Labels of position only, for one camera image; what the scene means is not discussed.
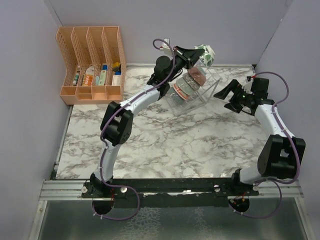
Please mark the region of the green leaf bowl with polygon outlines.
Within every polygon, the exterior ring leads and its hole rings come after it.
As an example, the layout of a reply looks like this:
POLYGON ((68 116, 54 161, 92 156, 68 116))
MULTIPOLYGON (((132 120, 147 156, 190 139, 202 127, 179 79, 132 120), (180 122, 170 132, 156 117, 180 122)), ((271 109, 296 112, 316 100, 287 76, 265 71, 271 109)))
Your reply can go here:
POLYGON ((207 44, 200 44, 200 45, 196 45, 194 48, 197 50, 198 49, 204 50, 204 53, 200 56, 200 60, 205 67, 210 68, 214 63, 215 56, 216 56, 211 46, 207 44))

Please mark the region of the brown line pattern bowl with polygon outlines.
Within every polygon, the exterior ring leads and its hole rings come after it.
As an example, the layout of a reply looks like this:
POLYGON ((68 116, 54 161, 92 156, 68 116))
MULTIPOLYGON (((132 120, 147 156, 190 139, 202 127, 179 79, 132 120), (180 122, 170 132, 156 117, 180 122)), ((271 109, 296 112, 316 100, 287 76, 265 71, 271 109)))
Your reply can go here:
POLYGON ((200 88, 200 85, 194 80, 194 78, 187 72, 184 73, 183 75, 183 79, 185 80, 185 82, 194 90, 194 91, 198 91, 200 88))

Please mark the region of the orange floral bowl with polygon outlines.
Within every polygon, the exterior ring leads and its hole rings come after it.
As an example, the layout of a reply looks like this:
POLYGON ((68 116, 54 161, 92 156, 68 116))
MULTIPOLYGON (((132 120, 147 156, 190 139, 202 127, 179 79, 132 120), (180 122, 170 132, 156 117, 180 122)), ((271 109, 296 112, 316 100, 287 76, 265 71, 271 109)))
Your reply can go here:
POLYGON ((173 89, 183 100, 187 101, 190 98, 176 83, 173 84, 173 89))

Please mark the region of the green line pattern bowl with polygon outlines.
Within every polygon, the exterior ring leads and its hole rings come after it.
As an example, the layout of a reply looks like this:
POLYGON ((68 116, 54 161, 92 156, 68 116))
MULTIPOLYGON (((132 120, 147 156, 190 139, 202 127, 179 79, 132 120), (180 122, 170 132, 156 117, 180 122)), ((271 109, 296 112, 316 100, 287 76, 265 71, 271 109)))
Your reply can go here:
POLYGON ((183 77, 176 81, 178 87, 188 96, 192 96, 196 91, 184 80, 183 77))

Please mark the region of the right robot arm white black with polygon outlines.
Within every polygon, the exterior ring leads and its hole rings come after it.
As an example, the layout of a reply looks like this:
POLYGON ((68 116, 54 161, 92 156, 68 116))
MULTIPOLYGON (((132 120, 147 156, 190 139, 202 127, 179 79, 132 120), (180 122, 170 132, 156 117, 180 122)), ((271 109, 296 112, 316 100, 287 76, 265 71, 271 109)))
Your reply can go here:
POLYGON ((257 164, 238 169, 235 180, 229 189, 240 196, 247 191, 248 185, 257 185, 265 181, 281 184, 294 183, 300 174, 306 142, 290 132, 278 113, 277 103, 268 98, 269 79, 249 76, 241 85, 233 79, 214 97, 224 100, 229 93, 232 97, 224 105, 228 110, 240 113, 244 107, 250 110, 267 136, 267 141, 258 157, 257 164))

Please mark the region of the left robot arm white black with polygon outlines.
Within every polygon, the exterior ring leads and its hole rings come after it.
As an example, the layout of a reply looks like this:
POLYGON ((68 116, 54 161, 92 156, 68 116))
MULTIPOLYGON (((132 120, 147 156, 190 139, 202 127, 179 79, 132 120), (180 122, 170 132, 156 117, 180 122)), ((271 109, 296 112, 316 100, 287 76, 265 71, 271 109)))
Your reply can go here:
POLYGON ((120 147, 132 132, 134 117, 148 105, 157 102, 170 89, 170 82, 182 69, 191 69, 205 52, 204 49, 185 49, 175 46, 171 49, 172 59, 160 56, 155 62, 154 72, 144 89, 128 100, 108 104, 100 129, 103 142, 97 170, 91 174, 90 183, 97 196, 106 197, 111 190, 114 165, 120 147))

